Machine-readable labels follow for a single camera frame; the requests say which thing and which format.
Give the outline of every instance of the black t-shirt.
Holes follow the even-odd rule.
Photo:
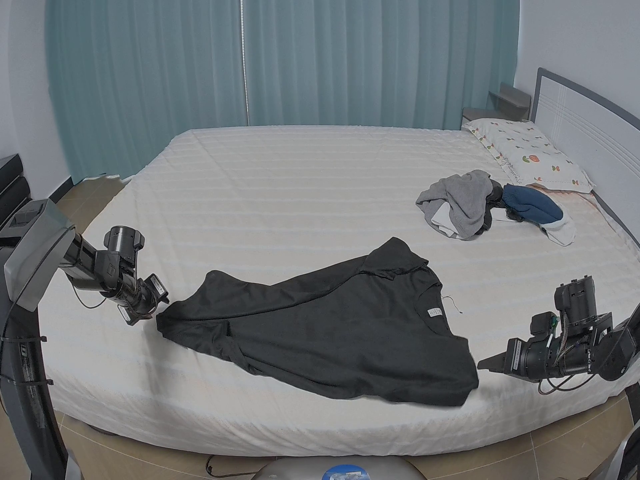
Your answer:
[[[267,286],[213,270],[156,318],[165,338],[330,398],[459,406],[477,388],[442,284],[398,238]]]

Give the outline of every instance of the white bed sheet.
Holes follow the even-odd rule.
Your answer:
[[[404,240],[444,284],[454,333],[476,361],[529,335],[535,313],[554,310],[561,282],[592,274],[600,312],[614,322],[640,300],[640,263],[597,208],[555,197],[577,226],[574,244],[535,226],[494,226],[471,242],[446,238],[414,201],[441,177],[484,169],[508,179],[466,131],[370,127],[252,127],[189,131],[136,175],[92,222],[100,246],[113,225],[147,239],[140,275],[156,272],[172,300],[208,270],[272,284]],[[99,297],[81,293],[85,302]],[[58,272],[41,304],[54,406],[151,444],[235,455],[434,454],[510,438],[603,403],[640,378],[599,377],[571,393],[487,371],[460,408],[332,400],[197,354],[156,331],[125,325],[111,303],[83,308]],[[583,376],[574,379],[575,383]]]

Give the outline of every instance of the gray garment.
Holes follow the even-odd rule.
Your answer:
[[[424,212],[427,223],[442,233],[431,219],[444,202],[448,202],[451,205],[451,223],[456,227],[458,236],[468,240],[482,228],[486,197],[492,190],[489,174],[476,169],[462,176],[453,174],[442,178],[422,192],[415,203]]]

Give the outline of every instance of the nightstand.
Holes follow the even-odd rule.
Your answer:
[[[489,96],[497,110],[464,107],[462,109],[460,128],[462,128],[464,123],[468,123],[474,119],[495,118],[509,119],[511,121],[529,119],[531,96],[526,92],[520,91],[503,82],[500,84],[500,91],[489,91]]]

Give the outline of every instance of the mattress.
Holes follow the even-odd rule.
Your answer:
[[[561,247],[528,223],[498,223],[473,241],[424,221],[418,194],[442,177],[483,169],[509,180],[467,131],[370,127],[243,127],[174,138],[84,234],[94,246],[114,225],[146,237],[139,275],[155,272],[172,300],[220,269],[273,284],[367,254],[391,236],[429,260],[447,318],[476,361],[529,336],[531,316],[554,310],[562,282],[590,274],[614,322],[640,300],[640,264],[594,204],[554,195],[577,227]],[[95,293],[81,292],[91,305]],[[459,408],[333,400],[165,340],[155,320],[129,327],[107,302],[87,310],[57,272],[40,304],[54,407],[117,434],[164,447],[229,455],[421,455],[517,436],[603,403],[640,378],[596,377],[570,393],[479,372]],[[585,379],[577,376],[576,384]]]

